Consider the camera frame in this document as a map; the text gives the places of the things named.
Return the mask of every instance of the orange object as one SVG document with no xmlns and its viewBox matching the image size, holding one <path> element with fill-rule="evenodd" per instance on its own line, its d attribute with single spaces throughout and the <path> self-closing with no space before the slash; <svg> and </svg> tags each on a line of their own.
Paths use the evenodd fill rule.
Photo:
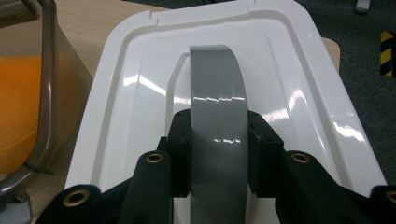
<svg viewBox="0 0 396 224">
<path fill-rule="evenodd" d="M 0 174 L 30 155 L 37 137 L 41 57 L 0 58 Z"/>
</svg>

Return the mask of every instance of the yellow and black tape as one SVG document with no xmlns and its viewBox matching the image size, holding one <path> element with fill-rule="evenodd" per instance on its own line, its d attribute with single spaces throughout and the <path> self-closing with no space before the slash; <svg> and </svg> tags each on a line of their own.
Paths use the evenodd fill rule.
<svg viewBox="0 0 396 224">
<path fill-rule="evenodd" d="M 381 33 L 380 74 L 396 77 L 396 34 Z"/>
</svg>

